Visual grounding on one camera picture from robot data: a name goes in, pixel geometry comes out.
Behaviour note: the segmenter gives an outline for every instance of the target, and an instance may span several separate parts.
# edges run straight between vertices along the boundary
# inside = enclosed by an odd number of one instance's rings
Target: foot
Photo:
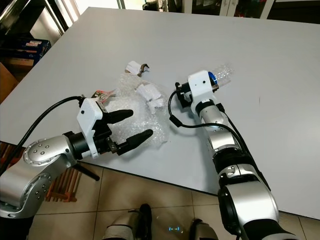
[[[145,234],[143,234],[142,240],[152,240],[151,234],[151,223],[152,223],[152,215],[151,215],[151,207],[148,204],[142,204],[140,206],[140,212],[143,214],[143,223]]]
[[[196,239],[196,227],[197,224],[201,223],[202,220],[201,219],[195,219],[190,227],[190,231],[189,231],[189,240],[195,240]]]

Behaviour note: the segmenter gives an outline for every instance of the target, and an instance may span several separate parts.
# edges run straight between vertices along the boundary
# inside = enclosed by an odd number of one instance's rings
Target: black cable
[[[234,125],[234,123],[231,121],[230,117],[224,112],[224,114],[226,115],[226,117],[228,118],[228,121],[230,123],[230,125],[232,126],[232,128],[234,129],[235,133],[239,136],[239,138],[241,139],[241,141],[243,142],[243,145],[245,147],[245,151],[252,157],[249,148],[245,142],[245,140],[243,139],[243,137],[241,136],[240,132],[238,131],[238,129],[236,128],[236,126]]]
[[[23,136],[23,138],[20,140],[20,142],[18,143],[18,145],[15,147],[15,149],[10,153],[10,155],[7,157],[7,159],[4,161],[3,165],[0,168],[0,176],[7,170],[7,167],[9,166],[9,164],[11,163],[12,159],[14,158],[14,156],[20,151],[21,147],[23,146],[23,144],[26,142],[26,140],[28,139],[28,137],[31,135],[31,133],[33,132],[33,130],[36,128],[36,126],[41,122],[41,120],[48,114],[50,113],[53,109],[55,109],[56,107],[72,101],[72,100],[78,100],[81,104],[82,101],[84,100],[84,97],[82,96],[70,96],[67,97],[61,101],[58,101],[57,103],[53,104],[51,107],[49,107],[47,110],[45,110],[38,118],[37,120],[34,121],[34,123],[31,125],[31,127],[29,128],[29,130],[25,133],[25,135]]]
[[[177,91],[174,91],[170,97],[169,97],[169,100],[168,100],[168,112],[169,112],[169,115],[170,115],[170,120],[177,126],[177,127],[183,127],[183,128],[187,128],[187,129],[195,129],[195,128],[202,128],[202,127],[210,127],[210,126],[213,126],[213,127],[219,127],[219,128],[223,128],[223,129],[226,129],[228,130],[233,136],[234,138],[237,140],[237,142],[239,143],[240,147],[242,150],[244,150],[244,152],[247,152],[247,145],[244,141],[244,139],[242,137],[240,137],[237,133],[235,133],[235,131],[233,131],[230,127],[224,125],[224,124],[220,124],[220,123],[213,123],[213,122],[209,122],[209,123],[202,123],[202,124],[198,124],[198,125],[185,125],[183,124],[176,116],[174,116],[172,114],[172,111],[171,111],[171,101],[172,101],[172,98],[174,97],[174,95],[177,93]]]

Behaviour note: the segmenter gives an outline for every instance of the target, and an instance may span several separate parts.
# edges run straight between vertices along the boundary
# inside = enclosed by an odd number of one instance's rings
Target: plastic bottle
[[[215,68],[210,76],[213,78],[215,84],[221,88],[231,82],[230,75],[233,74],[234,70],[229,66],[229,64],[220,65]]]

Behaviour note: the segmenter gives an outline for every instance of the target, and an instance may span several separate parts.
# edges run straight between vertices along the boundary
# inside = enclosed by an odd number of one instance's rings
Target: white table
[[[50,105],[112,90],[126,64],[173,91],[198,70],[229,62],[216,92],[267,179],[279,209],[320,219],[320,25],[238,17],[89,8],[0,106],[0,140],[17,144]],[[76,102],[51,112],[26,144],[79,132]],[[177,117],[194,124],[188,111]],[[201,129],[172,126],[160,149],[85,162],[216,194]]]

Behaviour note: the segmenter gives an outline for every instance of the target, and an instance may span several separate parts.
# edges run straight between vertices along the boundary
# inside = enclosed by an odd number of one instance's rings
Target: box
[[[0,61],[20,82],[50,48],[48,40],[7,37],[0,46]]]
[[[6,99],[12,90],[15,89],[17,85],[18,81],[0,62],[0,104]]]

